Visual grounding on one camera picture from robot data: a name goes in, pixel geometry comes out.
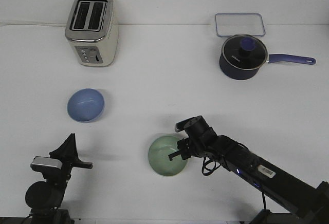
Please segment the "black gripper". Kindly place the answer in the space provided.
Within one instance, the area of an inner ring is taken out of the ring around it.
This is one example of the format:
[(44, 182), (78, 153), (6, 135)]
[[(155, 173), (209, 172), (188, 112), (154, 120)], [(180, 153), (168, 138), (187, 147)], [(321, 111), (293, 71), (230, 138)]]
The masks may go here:
[(190, 157), (211, 158), (214, 156), (215, 152), (210, 148), (210, 144), (217, 139), (218, 135), (207, 124), (203, 116), (196, 116), (194, 124), (183, 131), (188, 137), (178, 141), (178, 151), (168, 155), (170, 161), (175, 157), (186, 160)]
[(61, 170), (42, 172), (44, 179), (52, 185), (67, 185), (74, 167), (92, 169), (92, 162), (81, 161), (77, 151), (76, 137), (71, 133), (68, 138), (54, 151), (49, 153), (50, 158), (64, 160)]

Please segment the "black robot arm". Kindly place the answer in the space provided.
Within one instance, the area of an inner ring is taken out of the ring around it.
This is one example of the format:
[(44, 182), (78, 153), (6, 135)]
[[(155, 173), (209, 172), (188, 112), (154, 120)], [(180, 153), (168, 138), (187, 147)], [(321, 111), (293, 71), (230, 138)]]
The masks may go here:
[(175, 130), (185, 131), (188, 137), (177, 142), (178, 151), (169, 155), (170, 160), (176, 156), (202, 158), (205, 176), (222, 166), (287, 210), (273, 213), (264, 208), (252, 223), (328, 223), (328, 182), (317, 188), (306, 184), (245, 145), (217, 135), (202, 116), (176, 123)]
[(26, 217), (1, 217), (1, 223), (75, 223), (68, 209), (62, 209), (62, 201), (74, 167), (92, 169), (91, 162), (81, 161), (76, 146), (76, 135), (68, 138), (48, 157), (36, 156), (30, 164), (33, 171), (44, 180), (33, 183), (25, 194), (30, 207)]

